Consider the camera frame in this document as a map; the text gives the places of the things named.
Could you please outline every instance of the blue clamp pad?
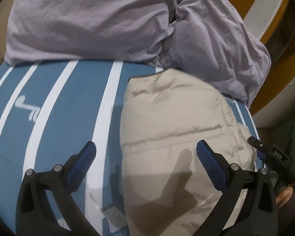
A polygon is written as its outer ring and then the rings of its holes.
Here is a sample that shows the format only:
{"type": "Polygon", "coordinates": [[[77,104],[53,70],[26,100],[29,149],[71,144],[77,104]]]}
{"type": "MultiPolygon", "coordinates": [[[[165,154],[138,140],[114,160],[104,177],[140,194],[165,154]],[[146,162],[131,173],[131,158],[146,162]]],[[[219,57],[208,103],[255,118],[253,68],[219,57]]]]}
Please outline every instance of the blue clamp pad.
{"type": "Polygon", "coordinates": [[[264,154],[263,152],[257,150],[257,157],[260,159],[260,160],[265,160],[267,158],[267,155],[264,154]]]}
{"type": "Polygon", "coordinates": [[[225,192],[227,190],[229,163],[221,154],[214,153],[204,140],[198,142],[196,151],[215,189],[225,192]]]}
{"type": "Polygon", "coordinates": [[[95,157],[96,146],[93,142],[88,141],[81,152],[74,157],[77,160],[67,175],[67,185],[70,192],[78,190],[95,157]]]}

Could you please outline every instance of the mattress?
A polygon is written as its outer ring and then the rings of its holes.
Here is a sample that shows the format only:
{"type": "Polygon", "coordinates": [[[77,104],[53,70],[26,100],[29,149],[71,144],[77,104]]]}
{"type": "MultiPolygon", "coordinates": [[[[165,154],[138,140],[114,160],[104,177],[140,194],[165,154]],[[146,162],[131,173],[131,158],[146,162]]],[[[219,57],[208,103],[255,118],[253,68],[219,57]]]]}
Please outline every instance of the mattress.
{"type": "MultiPolygon", "coordinates": [[[[97,155],[72,194],[85,214],[89,189],[99,191],[96,216],[85,216],[104,236],[130,235],[123,205],[119,140],[123,96],[129,78],[161,69],[117,61],[44,61],[0,67],[0,216],[15,232],[16,201],[24,172],[64,164],[87,141],[97,155]]],[[[259,138],[248,108],[225,96],[237,121],[259,138]]],[[[257,168],[262,163],[256,161],[257,168]]],[[[66,226],[51,193],[59,224],[66,226]]]]}

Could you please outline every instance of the bed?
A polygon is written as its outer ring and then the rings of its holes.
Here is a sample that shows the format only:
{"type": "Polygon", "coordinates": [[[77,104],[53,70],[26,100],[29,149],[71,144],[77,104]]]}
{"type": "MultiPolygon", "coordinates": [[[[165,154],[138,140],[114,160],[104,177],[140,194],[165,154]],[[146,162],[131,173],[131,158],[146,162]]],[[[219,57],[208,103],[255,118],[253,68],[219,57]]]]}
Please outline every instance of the bed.
{"type": "MultiPolygon", "coordinates": [[[[87,141],[97,146],[93,163],[73,198],[104,236],[130,235],[121,184],[119,123],[128,79],[162,69],[118,61],[44,61],[0,66],[0,216],[15,232],[16,201],[25,171],[47,171],[64,164],[87,141]],[[88,188],[101,204],[85,212],[88,188]]],[[[248,108],[225,97],[237,121],[259,138],[248,108]]],[[[256,167],[262,163],[256,161],[256,167]]],[[[66,226],[51,194],[51,206],[66,226]]]]}

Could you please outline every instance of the finger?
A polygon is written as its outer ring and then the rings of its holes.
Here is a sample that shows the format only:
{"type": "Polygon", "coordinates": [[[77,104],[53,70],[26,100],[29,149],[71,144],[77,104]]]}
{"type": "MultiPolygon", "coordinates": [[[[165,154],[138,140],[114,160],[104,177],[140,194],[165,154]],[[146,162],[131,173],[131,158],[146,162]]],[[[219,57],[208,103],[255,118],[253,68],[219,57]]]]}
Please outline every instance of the finger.
{"type": "Polygon", "coordinates": [[[289,201],[292,194],[293,194],[292,187],[286,187],[279,192],[279,194],[276,196],[276,203],[278,205],[278,209],[284,206],[289,201]]]}

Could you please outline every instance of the beige puffer jacket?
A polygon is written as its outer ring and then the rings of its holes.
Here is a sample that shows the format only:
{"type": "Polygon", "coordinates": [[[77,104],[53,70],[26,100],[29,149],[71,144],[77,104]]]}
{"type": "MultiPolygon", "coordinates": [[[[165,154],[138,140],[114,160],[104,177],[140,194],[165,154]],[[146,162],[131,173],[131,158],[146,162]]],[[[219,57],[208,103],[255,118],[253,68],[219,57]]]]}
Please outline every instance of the beige puffer jacket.
{"type": "MultiPolygon", "coordinates": [[[[191,75],[168,69],[131,78],[120,124],[131,236],[193,235],[221,197],[197,158],[197,142],[204,139],[229,163],[253,171],[249,136],[219,91],[191,75]]],[[[244,198],[243,191],[226,227],[244,198]]]]}

